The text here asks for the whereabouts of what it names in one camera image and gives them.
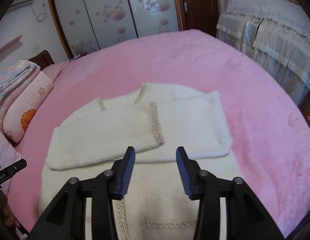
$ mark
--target human hand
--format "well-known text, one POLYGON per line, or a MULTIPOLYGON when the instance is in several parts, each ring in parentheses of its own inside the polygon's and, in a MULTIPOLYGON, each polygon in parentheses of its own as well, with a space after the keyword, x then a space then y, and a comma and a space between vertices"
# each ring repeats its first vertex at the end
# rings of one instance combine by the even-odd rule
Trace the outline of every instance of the human hand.
POLYGON ((5 224, 10 227, 13 224, 15 224, 16 227, 20 227, 19 222, 15 219, 15 216, 13 215, 13 213, 11 212, 11 208, 8 205, 8 197, 4 194, 4 198, 5 198, 5 205, 2 209, 2 212, 4 213, 5 218, 5 224))

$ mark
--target power cord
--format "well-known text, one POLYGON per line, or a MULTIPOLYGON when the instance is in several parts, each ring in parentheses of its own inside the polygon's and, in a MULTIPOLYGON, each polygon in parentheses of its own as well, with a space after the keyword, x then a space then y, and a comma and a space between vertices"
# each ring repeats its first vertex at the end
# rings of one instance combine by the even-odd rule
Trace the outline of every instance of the power cord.
POLYGON ((33 11, 35 17, 36 17, 37 22, 39 22, 39 23, 43 22, 46 19, 46 7, 45 7, 45 4, 44 3, 42 4, 42 6, 44 7, 45 12, 39 14, 38 16, 36 16, 36 14, 34 12, 34 9, 33 9, 33 6, 32 5, 30 5, 30 6, 32 8, 32 11, 33 11))

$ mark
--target wooden door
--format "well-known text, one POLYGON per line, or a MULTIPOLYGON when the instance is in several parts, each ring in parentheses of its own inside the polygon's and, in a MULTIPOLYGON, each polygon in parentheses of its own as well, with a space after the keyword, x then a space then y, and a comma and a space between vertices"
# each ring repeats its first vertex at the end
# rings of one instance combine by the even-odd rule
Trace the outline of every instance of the wooden door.
POLYGON ((217 0, 183 0, 185 29, 198 29, 216 37, 219 17, 217 0))

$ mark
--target sliding wardrobe door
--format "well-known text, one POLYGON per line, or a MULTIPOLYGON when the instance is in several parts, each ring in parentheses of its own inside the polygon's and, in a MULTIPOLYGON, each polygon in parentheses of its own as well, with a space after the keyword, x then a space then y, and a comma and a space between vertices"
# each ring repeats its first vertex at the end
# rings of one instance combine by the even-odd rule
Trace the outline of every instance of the sliding wardrobe door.
POLYGON ((129 0, 139 37, 178 31, 174 0, 129 0))
POLYGON ((100 48, 137 38, 127 0, 84 0, 100 48))
POLYGON ((99 50, 84 0, 54 0, 67 42, 74 55, 99 50))

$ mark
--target pink pillow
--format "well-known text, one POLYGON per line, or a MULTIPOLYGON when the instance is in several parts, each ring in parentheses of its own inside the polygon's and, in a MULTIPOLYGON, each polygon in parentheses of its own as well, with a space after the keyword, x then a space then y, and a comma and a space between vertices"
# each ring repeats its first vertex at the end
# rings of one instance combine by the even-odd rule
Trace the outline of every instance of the pink pillow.
POLYGON ((49 65, 42 70, 53 82, 58 78, 61 72, 67 67, 66 62, 49 65))
POLYGON ((18 143, 24 136, 28 124, 39 106, 53 88, 52 80, 39 72, 8 108, 2 122, 4 134, 18 143))
MULTIPOLYGON (((0 131, 0 170, 19 161, 21 155, 15 148, 7 141, 5 136, 0 131)), ((11 179, 2 184, 2 191, 7 195, 9 192, 11 179)))

